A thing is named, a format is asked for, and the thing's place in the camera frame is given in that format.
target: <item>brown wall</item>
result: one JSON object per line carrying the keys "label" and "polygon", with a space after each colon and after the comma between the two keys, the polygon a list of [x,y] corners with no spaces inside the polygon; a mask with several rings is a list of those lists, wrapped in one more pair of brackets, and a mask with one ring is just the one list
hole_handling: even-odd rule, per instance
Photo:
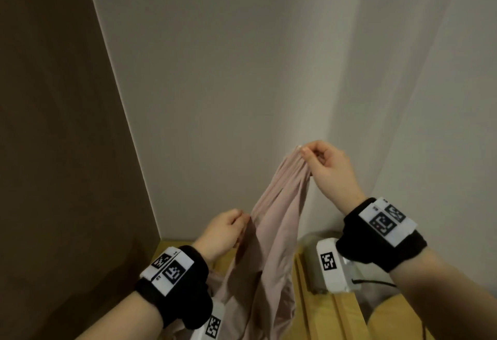
{"label": "brown wall", "polygon": [[0,338],[74,338],[158,232],[91,0],[0,0]]}

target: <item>wrist strap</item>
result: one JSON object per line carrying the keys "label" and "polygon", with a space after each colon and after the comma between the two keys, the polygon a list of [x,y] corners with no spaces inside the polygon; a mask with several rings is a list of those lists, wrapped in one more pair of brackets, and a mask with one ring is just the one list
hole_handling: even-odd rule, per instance
{"label": "wrist strap", "polygon": [[427,246],[415,230],[416,224],[385,199],[365,200],[344,223],[337,251],[355,262],[375,263],[385,272],[419,255]]}
{"label": "wrist strap", "polygon": [[176,319],[185,327],[201,327],[212,313],[205,281],[209,268],[191,246],[169,247],[141,274],[135,285],[140,295],[156,306],[164,328]]}

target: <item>finger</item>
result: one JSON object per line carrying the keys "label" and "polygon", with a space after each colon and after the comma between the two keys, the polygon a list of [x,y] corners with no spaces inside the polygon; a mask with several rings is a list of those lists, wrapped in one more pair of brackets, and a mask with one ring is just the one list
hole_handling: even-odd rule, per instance
{"label": "finger", "polygon": [[325,168],[323,164],[318,160],[318,157],[307,147],[301,149],[300,154],[307,165],[311,169],[311,173],[316,176],[318,171]]}
{"label": "finger", "polygon": [[228,212],[221,213],[221,216],[225,219],[227,224],[233,224],[233,222],[242,215],[240,209],[231,209]]}
{"label": "finger", "polygon": [[233,227],[241,233],[244,229],[245,226],[249,223],[250,220],[250,214],[243,213],[240,217],[238,217],[235,222],[233,223]]}
{"label": "finger", "polygon": [[307,143],[306,145],[304,145],[304,147],[308,147],[314,153],[322,153],[324,155],[325,159],[327,159],[326,152],[328,152],[328,155],[329,155],[329,152],[334,153],[334,152],[339,151],[338,148],[334,147],[332,144],[327,143],[323,140],[316,140],[316,141]]}

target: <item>pink cloth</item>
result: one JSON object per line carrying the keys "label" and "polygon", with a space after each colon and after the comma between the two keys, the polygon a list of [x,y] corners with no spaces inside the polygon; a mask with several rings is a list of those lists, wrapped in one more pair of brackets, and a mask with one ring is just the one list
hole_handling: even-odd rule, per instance
{"label": "pink cloth", "polygon": [[209,275],[214,299],[225,304],[218,340],[277,339],[291,324],[295,313],[292,264],[309,176],[295,148],[255,205],[221,286],[215,272]]}

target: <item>hand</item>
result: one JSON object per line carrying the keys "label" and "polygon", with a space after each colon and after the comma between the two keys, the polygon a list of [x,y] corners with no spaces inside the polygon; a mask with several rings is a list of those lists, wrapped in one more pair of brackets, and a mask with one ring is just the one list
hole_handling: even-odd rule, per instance
{"label": "hand", "polygon": [[206,262],[214,262],[242,239],[249,220],[250,214],[239,209],[223,212],[209,222],[204,233],[192,246]]}
{"label": "hand", "polygon": [[300,154],[321,192],[340,212],[347,215],[366,200],[344,151],[318,140],[304,145]]}

